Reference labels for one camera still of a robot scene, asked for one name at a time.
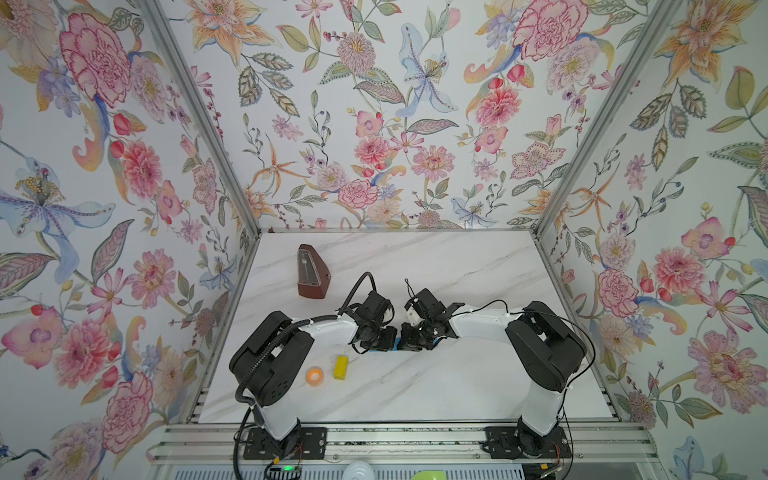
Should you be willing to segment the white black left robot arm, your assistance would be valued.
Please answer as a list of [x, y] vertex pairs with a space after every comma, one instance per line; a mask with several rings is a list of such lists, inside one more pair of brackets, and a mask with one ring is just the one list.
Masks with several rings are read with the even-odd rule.
[[286, 399], [314, 348], [353, 346], [362, 353], [394, 346], [390, 300], [371, 291], [361, 303], [313, 318], [293, 319], [270, 313], [229, 362], [236, 379], [235, 400], [245, 404], [256, 426], [283, 441], [299, 429], [295, 408]]

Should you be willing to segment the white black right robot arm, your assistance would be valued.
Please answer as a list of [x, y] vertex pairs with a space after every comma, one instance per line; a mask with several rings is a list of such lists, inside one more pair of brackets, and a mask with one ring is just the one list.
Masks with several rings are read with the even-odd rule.
[[568, 319], [540, 301], [517, 311], [503, 300], [481, 307], [460, 302], [446, 306], [428, 289], [412, 295], [404, 309], [407, 322], [399, 350], [432, 350], [444, 339], [462, 338], [509, 344], [531, 382], [518, 426], [536, 440], [559, 426], [566, 390], [590, 353]]

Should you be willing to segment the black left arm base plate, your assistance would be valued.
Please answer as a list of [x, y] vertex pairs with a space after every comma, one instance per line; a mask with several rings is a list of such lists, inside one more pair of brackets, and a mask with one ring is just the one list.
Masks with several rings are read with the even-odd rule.
[[242, 458], [323, 460], [328, 445], [327, 436], [327, 428], [297, 426], [284, 439], [276, 440], [265, 429], [253, 427], [241, 442]]

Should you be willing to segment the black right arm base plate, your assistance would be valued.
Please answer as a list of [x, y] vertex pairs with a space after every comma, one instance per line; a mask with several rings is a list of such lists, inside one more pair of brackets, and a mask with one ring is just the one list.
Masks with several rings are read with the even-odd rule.
[[484, 429], [481, 449], [492, 459], [570, 459], [573, 456], [566, 431], [556, 426], [541, 436], [523, 426], [491, 426]]

